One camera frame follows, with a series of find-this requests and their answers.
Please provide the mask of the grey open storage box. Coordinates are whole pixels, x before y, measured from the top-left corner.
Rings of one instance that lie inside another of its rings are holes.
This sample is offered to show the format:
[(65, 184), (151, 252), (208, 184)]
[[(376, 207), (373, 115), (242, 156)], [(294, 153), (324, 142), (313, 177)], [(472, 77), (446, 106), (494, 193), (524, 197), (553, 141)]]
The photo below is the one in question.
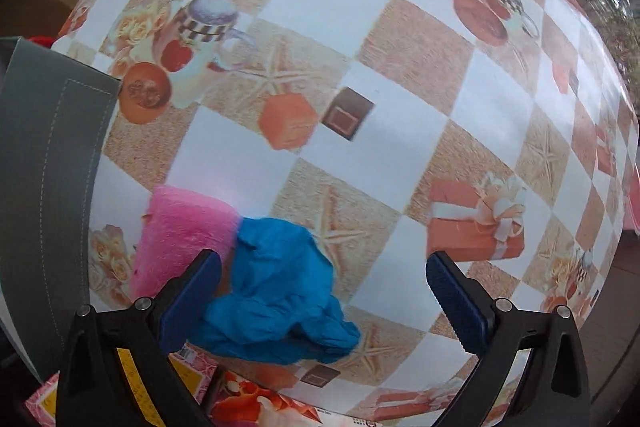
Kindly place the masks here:
[(89, 300), (91, 197), (119, 88), (37, 43), (1, 41), (1, 325), (40, 381)]

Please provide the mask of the patterned checkered tablecloth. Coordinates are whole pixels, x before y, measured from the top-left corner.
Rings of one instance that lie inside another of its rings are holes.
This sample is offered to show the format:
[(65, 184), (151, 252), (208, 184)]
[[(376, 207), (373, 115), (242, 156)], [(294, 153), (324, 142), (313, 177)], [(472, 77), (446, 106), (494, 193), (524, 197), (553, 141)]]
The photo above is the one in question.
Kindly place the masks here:
[(306, 228), (360, 329), (344, 360), (230, 369), (324, 409), (434, 423), (471, 372), (434, 246), (584, 323), (620, 241), (638, 122), (575, 0), (79, 0), (55, 49), (127, 84), (102, 147), (90, 295), (131, 298), (160, 184)]

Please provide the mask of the red patterned paper box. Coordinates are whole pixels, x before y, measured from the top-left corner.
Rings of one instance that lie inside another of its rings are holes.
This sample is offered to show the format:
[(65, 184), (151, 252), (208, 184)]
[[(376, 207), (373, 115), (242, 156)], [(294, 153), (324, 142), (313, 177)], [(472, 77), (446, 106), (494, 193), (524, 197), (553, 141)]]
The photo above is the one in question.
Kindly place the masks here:
[[(166, 426), (160, 409), (143, 384), (134, 357), (127, 349), (117, 355), (124, 370), (125, 387), (134, 399), (134, 413), (113, 413), (106, 407), (113, 401), (102, 399), (96, 405), (81, 405), (71, 418), (56, 419), (58, 376), (51, 377), (25, 402), (27, 412), (40, 426)], [(314, 407), (280, 395), (224, 369), (213, 355), (192, 343), (172, 352), (168, 361), (178, 373), (195, 403), (213, 426), (321, 426)]]

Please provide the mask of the pink fluffy item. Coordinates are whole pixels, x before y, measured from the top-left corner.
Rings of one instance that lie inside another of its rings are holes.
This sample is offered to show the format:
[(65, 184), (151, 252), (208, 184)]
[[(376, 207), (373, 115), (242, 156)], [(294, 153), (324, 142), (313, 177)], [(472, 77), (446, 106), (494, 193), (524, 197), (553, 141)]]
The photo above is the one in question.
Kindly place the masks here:
[(143, 216), (130, 286), (134, 298), (154, 297), (204, 249), (231, 262), (242, 217), (226, 202), (170, 185), (154, 188)]

